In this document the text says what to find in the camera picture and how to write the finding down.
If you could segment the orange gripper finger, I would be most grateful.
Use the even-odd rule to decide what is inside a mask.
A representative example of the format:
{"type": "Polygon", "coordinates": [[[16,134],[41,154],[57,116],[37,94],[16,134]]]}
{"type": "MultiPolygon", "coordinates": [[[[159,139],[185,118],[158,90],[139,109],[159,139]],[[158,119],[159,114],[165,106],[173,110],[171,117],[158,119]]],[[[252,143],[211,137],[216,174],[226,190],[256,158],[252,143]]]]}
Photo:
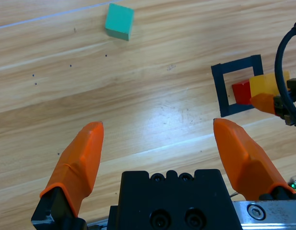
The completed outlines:
{"type": "Polygon", "coordinates": [[[35,229],[88,229],[86,221],[78,214],[82,201],[94,188],[103,140],[103,123],[91,122],[62,152],[32,215],[35,229]]]}
{"type": "Polygon", "coordinates": [[[250,99],[254,108],[269,114],[275,114],[274,95],[268,93],[257,94],[250,99]]]}
{"type": "Polygon", "coordinates": [[[277,187],[296,191],[278,172],[266,152],[238,124],[222,118],[213,121],[219,155],[232,185],[246,200],[259,200],[277,187]]]}

